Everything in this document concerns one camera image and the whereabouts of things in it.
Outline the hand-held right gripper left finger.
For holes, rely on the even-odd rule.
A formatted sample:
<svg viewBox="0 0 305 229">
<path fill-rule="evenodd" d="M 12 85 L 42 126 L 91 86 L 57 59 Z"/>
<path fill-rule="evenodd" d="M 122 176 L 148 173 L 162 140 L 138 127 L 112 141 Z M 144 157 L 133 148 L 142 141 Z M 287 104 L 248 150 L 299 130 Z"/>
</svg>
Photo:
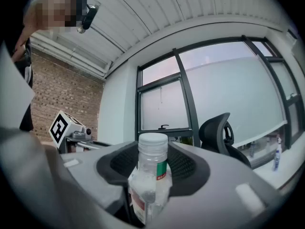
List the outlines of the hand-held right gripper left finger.
<svg viewBox="0 0 305 229">
<path fill-rule="evenodd" d="M 81 188 L 108 213 L 128 208 L 128 178 L 138 163 L 138 142 L 103 146 L 92 151 L 61 154 Z"/>
</svg>

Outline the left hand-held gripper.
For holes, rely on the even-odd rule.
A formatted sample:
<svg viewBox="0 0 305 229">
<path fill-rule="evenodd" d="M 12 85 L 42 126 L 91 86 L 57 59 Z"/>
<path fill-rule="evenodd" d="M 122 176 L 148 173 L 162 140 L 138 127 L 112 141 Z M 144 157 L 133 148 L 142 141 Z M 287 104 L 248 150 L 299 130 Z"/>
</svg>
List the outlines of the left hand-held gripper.
<svg viewBox="0 0 305 229">
<path fill-rule="evenodd" d="M 88 150 L 111 146 L 108 143 L 91 140 L 91 129 L 62 110 L 58 112 L 50 126 L 49 134 L 60 154 L 68 153 L 68 141 L 74 143 L 82 141 L 82 147 Z"/>
</svg>

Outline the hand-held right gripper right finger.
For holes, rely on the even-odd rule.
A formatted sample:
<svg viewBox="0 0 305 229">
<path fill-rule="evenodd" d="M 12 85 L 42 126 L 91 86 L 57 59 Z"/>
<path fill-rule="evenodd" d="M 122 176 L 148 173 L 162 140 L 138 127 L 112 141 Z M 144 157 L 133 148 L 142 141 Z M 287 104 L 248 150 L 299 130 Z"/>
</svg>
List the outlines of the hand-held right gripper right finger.
<svg viewBox="0 0 305 229">
<path fill-rule="evenodd" d="M 201 148 L 170 143 L 173 185 L 168 226 L 262 226 L 284 199 L 240 161 Z"/>
</svg>

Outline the white plastic bottle red label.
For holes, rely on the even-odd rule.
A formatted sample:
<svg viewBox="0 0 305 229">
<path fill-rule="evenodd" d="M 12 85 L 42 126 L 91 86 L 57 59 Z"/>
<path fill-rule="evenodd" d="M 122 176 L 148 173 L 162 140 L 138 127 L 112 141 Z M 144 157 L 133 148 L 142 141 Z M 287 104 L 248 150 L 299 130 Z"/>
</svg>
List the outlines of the white plastic bottle red label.
<svg viewBox="0 0 305 229">
<path fill-rule="evenodd" d="M 149 224 L 168 200 L 172 178 L 167 175 L 168 136 L 144 133 L 138 141 L 138 168 L 129 180 L 129 191 L 138 220 Z"/>
</svg>

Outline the black office chair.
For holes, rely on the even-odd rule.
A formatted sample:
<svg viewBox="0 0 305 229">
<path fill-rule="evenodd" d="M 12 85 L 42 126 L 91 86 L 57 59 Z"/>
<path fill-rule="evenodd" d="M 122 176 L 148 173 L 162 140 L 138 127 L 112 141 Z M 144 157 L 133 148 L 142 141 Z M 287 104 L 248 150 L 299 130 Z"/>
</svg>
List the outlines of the black office chair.
<svg viewBox="0 0 305 229">
<path fill-rule="evenodd" d="M 233 147 L 234 133 L 228 122 L 230 113 L 223 113 L 205 121 L 199 128 L 201 148 L 235 158 L 251 167 L 250 161 L 238 149 Z"/>
</svg>

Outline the blue spray bottle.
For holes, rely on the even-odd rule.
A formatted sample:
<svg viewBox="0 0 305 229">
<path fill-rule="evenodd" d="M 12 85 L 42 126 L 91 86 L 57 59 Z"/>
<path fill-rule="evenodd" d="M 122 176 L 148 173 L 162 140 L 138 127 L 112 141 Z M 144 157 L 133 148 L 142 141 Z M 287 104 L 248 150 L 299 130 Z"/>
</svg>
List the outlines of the blue spray bottle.
<svg viewBox="0 0 305 229">
<path fill-rule="evenodd" d="M 273 163 L 273 167 L 272 167 L 272 170 L 273 170 L 274 172 L 277 171 L 278 168 L 279 168 L 281 153 L 282 153 L 282 139 L 281 139 L 281 137 L 278 135 L 278 136 L 277 136 L 277 149 L 276 149 L 276 151 L 275 151 L 274 163 Z"/>
</svg>

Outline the black window frame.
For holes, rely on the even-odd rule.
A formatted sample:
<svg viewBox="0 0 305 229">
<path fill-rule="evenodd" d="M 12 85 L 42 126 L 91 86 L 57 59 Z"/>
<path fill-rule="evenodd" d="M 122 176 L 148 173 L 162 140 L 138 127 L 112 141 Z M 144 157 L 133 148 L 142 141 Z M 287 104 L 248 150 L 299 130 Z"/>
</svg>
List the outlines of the black window frame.
<svg viewBox="0 0 305 229">
<path fill-rule="evenodd" d="M 211 39 L 203 42 L 197 42 L 193 43 L 188 46 L 184 46 L 180 49 L 172 49 L 171 52 L 166 53 L 142 66 L 137 67 L 137 78 L 136 78 L 136 95 L 135 95 L 135 139 L 138 139 L 141 132 L 143 132 L 142 128 L 140 127 L 140 124 L 142 124 L 142 120 L 140 120 L 140 117 L 142 116 L 140 114 L 140 100 L 141 100 L 141 94 L 144 93 L 143 87 L 145 84 L 143 84 L 143 72 L 147 68 L 152 67 L 153 65 L 156 65 L 162 61 L 165 61 L 171 57 L 174 57 L 179 72 L 170 74 L 168 76 L 162 77 L 158 80 L 155 80 L 151 83 L 148 83 L 149 89 L 151 90 L 153 86 L 162 86 L 168 83 L 173 83 L 177 80 L 180 81 L 180 84 L 182 86 L 182 94 L 183 94 L 183 100 L 185 103 L 186 108 L 186 115 L 188 120 L 188 127 L 186 128 L 169 128 L 160 130 L 164 133 L 170 133 L 170 134 L 184 134 L 185 136 L 192 134 L 193 135 L 193 141 L 195 144 L 199 144 L 199 136 L 195 133 L 195 131 L 199 130 L 199 125 L 195 124 L 194 122 L 198 119 L 197 113 L 195 113 L 195 103 L 193 99 L 193 94 L 191 93 L 191 87 L 189 84 L 189 80 L 186 79 L 186 70 L 184 68 L 184 65 L 181 61 L 179 53 L 187 52 L 193 49 L 197 49 L 200 47 L 210 46 L 210 45 L 217 45 L 217 44 L 224 44 L 224 43 L 230 43 L 230 42 L 243 42 L 247 46 L 250 46 L 250 48 L 256 48 L 255 52 L 258 52 L 259 49 L 257 46 L 255 46 L 255 42 L 261 43 L 270 53 L 271 56 L 264 56 L 264 60 L 268 61 L 268 65 L 271 65 L 272 62 L 282 62 L 286 69 L 288 70 L 288 73 L 292 77 L 293 83 L 296 84 L 296 79 L 292 74 L 291 69 L 288 67 L 288 64 L 282 57 L 281 53 L 276 49 L 276 47 L 271 43 L 269 39 L 266 37 L 264 38 L 258 38 L 258 37 L 246 37 L 245 35 L 242 35 L 240 37 L 226 37 L 226 38 L 219 38 L 219 39 Z"/>
</svg>

